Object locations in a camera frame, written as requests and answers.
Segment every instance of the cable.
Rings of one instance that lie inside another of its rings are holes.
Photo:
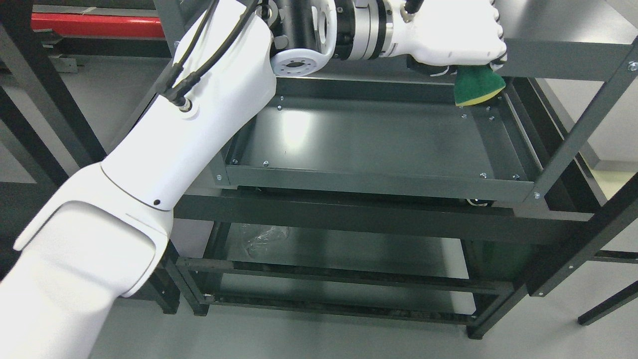
[[[206,8],[204,17],[197,26],[197,30],[195,30],[195,34],[188,44],[188,48],[186,48],[186,51],[182,55],[182,58],[178,62],[173,64],[170,71],[167,73],[165,80],[162,81],[159,85],[159,88],[157,90],[159,94],[164,95],[170,88],[172,88],[179,75],[184,71],[184,63],[186,63],[186,60],[190,57],[191,53],[193,53],[195,45],[197,44],[197,41],[199,41],[199,38],[204,31],[204,26],[206,26],[211,15],[215,12],[218,4],[219,0],[212,0],[211,3],[208,5],[208,8]]]
[[[224,40],[217,51],[215,51],[215,53],[202,66],[200,66],[200,68],[191,72],[174,88],[170,88],[168,91],[163,93],[164,97],[166,97],[171,103],[178,107],[184,107],[186,105],[187,101],[184,95],[191,91],[193,89],[193,86],[197,85],[200,82],[202,76],[204,76],[213,66],[215,66],[219,59],[221,59],[224,54],[226,54],[226,51],[228,51],[237,37],[239,37],[239,34],[241,34],[242,30],[248,23],[248,20],[250,20],[250,17],[257,9],[258,2],[259,0],[252,0],[252,2],[246,7],[244,12],[239,17],[239,21],[236,23],[235,27],[232,29],[226,40]]]

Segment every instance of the plastic bag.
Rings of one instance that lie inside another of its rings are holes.
[[[257,258],[268,252],[270,243],[285,240],[290,227],[278,225],[242,224],[239,229],[241,245],[250,258]]]

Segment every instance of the red bar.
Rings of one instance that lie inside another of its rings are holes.
[[[34,30],[53,29],[61,35],[164,38],[157,17],[80,15],[68,13],[34,13]]]

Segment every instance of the green sponge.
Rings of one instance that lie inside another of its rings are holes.
[[[489,65],[459,66],[454,84],[457,106],[476,105],[496,96],[505,88],[505,81]]]

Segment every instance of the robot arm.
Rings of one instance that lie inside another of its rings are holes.
[[[461,3],[477,5],[454,11],[468,19],[465,31],[482,30],[483,42],[433,31],[450,20],[451,8],[443,4]],[[172,208],[229,138],[272,98],[275,73],[305,75],[335,56],[409,53],[434,65],[486,64],[505,51],[488,0],[426,0],[407,20],[400,0],[260,4],[257,12],[263,16],[248,18],[197,84],[178,96],[174,91],[158,97],[122,143],[101,163],[73,175],[19,236],[14,248],[22,255],[0,284],[0,358],[88,357],[114,300],[132,295],[157,265],[170,236]],[[481,20],[470,21],[479,8]],[[425,10],[442,11],[444,17],[421,15]],[[361,20],[362,11],[367,20]],[[235,0],[219,0],[209,18],[200,18],[201,35],[177,86],[223,47],[244,12]],[[385,31],[379,30],[381,23]],[[182,39],[176,58],[188,51],[197,28]],[[347,31],[353,31],[349,42],[342,36]]]

